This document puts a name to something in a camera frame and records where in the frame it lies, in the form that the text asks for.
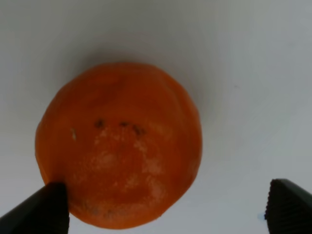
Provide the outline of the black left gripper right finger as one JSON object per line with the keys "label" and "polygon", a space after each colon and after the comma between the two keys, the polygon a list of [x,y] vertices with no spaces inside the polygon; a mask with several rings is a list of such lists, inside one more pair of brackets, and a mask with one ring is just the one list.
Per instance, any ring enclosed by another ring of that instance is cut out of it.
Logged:
{"label": "black left gripper right finger", "polygon": [[270,234],[312,234],[312,194],[288,179],[273,179],[264,218]]}

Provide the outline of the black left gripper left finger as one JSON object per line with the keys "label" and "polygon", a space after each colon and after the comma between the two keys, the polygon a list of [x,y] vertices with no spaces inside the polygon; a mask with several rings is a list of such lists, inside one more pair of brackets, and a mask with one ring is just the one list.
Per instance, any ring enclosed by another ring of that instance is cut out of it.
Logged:
{"label": "black left gripper left finger", "polygon": [[51,182],[0,218],[2,234],[68,234],[66,186]]}

